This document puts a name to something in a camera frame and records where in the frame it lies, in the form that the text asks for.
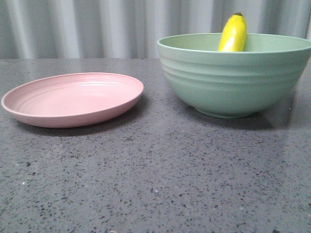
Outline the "yellow banana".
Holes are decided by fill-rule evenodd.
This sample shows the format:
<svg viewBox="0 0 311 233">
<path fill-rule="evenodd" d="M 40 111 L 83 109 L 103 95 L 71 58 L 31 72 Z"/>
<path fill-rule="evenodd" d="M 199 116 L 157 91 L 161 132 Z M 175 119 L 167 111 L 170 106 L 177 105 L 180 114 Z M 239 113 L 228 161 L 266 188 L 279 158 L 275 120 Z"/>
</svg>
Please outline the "yellow banana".
<svg viewBox="0 0 311 233">
<path fill-rule="evenodd" d="M 247 25 L 242 13 L 233 14 L 224 26 L 218 51 L 244 51 Z"/>
</svg>

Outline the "green bowl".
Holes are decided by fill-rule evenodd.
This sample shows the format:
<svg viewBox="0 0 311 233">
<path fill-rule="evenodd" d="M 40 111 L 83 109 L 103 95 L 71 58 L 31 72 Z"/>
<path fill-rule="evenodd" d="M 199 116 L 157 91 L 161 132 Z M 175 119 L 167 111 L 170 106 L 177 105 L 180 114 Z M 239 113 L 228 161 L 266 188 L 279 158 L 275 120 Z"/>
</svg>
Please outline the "green bowl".
<svg viewBox="0 0 311 233">
<path fill-rule="evenodd" d="M 250 33 L 241 52 L 218 51 L 220 37 L 183 34 L 157 43 L 173 92 L 213 117 L 245 117 L 275 104 L 296 85 L 311 55 L 310 41 L 297 37 Z"/>
</svg>

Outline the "pink plate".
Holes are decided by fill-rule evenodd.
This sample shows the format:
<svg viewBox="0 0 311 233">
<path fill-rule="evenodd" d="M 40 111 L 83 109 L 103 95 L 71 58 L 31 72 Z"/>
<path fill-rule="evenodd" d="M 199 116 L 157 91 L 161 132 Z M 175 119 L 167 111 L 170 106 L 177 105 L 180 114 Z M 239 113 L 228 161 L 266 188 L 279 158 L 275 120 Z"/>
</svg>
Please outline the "pink plate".
<svg viewBox="0 0 311 233">
<path fill-rule="evenodd" d="M 1 104 L 16 120 L 45 128 L 100 123 L 131 109 L 141 81 L 114 73 L 73 73 L 39 79 L 7 92 Z"/>
</svg>

